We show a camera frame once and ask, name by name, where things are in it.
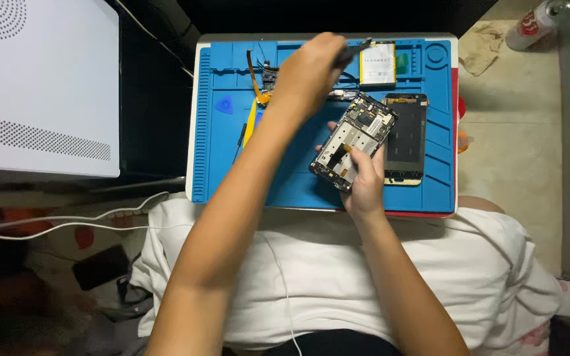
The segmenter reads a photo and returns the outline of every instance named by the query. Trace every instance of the beige floor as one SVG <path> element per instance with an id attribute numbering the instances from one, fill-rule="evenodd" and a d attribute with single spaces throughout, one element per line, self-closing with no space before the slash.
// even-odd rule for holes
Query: beige floor
<path id="1" fill-rule="evenodd" d="M 492 21 L 503 32 L 515 23 Z M 479 77 L 459 69 L 459 95 L 467 105 L 459 129 L 475 140 L 459 155 L 459 194 L 492 200 L 518 219 L 536 243 L 538 260 L 559 274 L 562 115 L 555 41 L 532 53 L 503 43 Z"/>

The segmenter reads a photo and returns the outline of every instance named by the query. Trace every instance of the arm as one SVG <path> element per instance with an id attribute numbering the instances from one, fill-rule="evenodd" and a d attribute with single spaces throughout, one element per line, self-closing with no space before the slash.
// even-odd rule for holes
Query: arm
<path id="1" fill-rule="evenodd" d="M 162 298 L 147 355 L 220 355 L 222 328 L 267 190 L 298 129 L 341 70 L 344 37 L 323 33 L 283 63 L 257 130 L 186 237 Z"/>
<path id="2" fill-rule="evenodd" d="M 410 261 L 384 215 L 384 148 L 373 159 L 352 151 L 358 165 L 352 194 L 343 195 L 362 238 L 380 303 L 402 352 L 413 355 L 468 355 L 463 337 Z"/>

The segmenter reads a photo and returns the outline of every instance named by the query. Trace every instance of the disassembled phone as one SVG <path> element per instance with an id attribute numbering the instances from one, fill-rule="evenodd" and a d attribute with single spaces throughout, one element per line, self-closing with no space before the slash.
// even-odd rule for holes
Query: disassembled phone
<path id="1" fill-rule="evenodd" d="M 358 173 L 349 155 L 352 147 L 373 157 L 397 119 L 397 114 L 386 105 L 366 93 L 358 93 L 309 165 L 309 171 L 341 191 L 350 191 Z"/>
<path id="2" fill-rule="evenodd" d="M 428 97 L 389 93 L 382 103 L 401 118 L 388 134 L 384 184 L 418 186 L 424 177 Z"/>

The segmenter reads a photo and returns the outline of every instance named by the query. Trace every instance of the hand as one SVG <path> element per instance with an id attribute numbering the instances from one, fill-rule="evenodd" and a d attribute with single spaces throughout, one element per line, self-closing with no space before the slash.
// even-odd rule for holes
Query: hand
<path id="1" fill-rule="evenodd" d="M 343 36 L 324 32 L 292 53 L 279 70 L 268 109 L 278 108 L 304 124 L 321 106 L 344 68 L 333 68 L 346 47 Z"/>
<path id="2" fill-rule="evenodd" d="M 329 122 L 329 130 L 333 131 L 337 123 Z M 369 218 L 384 217 L 382 200 L 384 188 L 384 145 L 373 158 L 357 147 L 351 150 L 351 160 L 357 165 L 358 175 L 353 180 L 351 193 L 341 193 L 344 208 L 356 223 Z"/>

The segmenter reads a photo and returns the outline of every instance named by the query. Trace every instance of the blue silicone mat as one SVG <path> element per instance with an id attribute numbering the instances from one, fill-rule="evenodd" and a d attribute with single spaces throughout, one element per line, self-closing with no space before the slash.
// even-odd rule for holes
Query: blue silicone mat
<path id="1" fill-rule="evenodd" d="M 408 60 L 399 70 L 397 84 L 362 88 L 377 100 L 386 93 L 424 93 L 430 105 L 426 124 L 424 178 L 418 186 L 384 187 L 386 210 L 404 212 L 453 212 L 455 210 L 454 131 L 452 70 L 449 41 L 423 39 L 375 39 L 395 41 L 396 58 Z M 360 41 L 349 41 L 358 45 Z M 202 48 L 194 142 L 192 200 L 206 203 L 233 164 L 234 152 L 247 122 L 255 93 L 249 75 L 246 50 L 253 63 L 269 60 L 280 65 L 303 42 L 261 41 L 211 43 Z M 359 59 L 345 69 L 359 77 Z M 260 84 L 260 71 L 257 73 Z M 341 77 L 336 88 L 353 88 L 352 79 Z M 267 205 L 296 208 L 342 208 L 338 190 L 308 170 L 314 147 L 328 137 L 327 121 L 338 121 L 348 102 L 327 102 L 303 126 L 287 150 L 270 189 Z M 263 113 L 257 106 L 257 116 Z"/>

